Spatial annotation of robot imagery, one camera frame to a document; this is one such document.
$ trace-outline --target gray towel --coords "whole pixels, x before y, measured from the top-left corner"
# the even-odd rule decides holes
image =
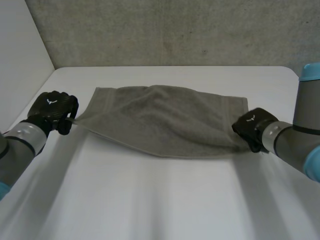
[[[156,156],[221,158],[249,150],[231,127],[246,112],[246,98],[184,87],[98,87],[75,123]]]

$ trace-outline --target concrete wall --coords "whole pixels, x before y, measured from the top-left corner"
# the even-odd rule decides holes
[[[25,1],[0,0],[0,132],[8,130],[53,71]]]
[[[56,68],[320,61],[318,0],[26,0]]]

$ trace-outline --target white wall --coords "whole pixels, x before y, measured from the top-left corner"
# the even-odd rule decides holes
[[[0,0],[0,131],[54,71],[24,0]]]

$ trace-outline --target table surface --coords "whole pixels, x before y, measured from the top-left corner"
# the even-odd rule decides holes
[[[298,77],[277,66],[67,67],[42,92],[170,85],[248,99],[292,122]],[[315,240],[320,185],[272,154],[153,157],[74,126],[50,134],[0,203],[2,240]]]

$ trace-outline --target wrinkled towel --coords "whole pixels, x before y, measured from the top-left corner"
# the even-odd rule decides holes
[[[246,112],[246,98],[184,87],[97,87],[75,123],[156,156],[222,158],[249,151],[231,127]]]

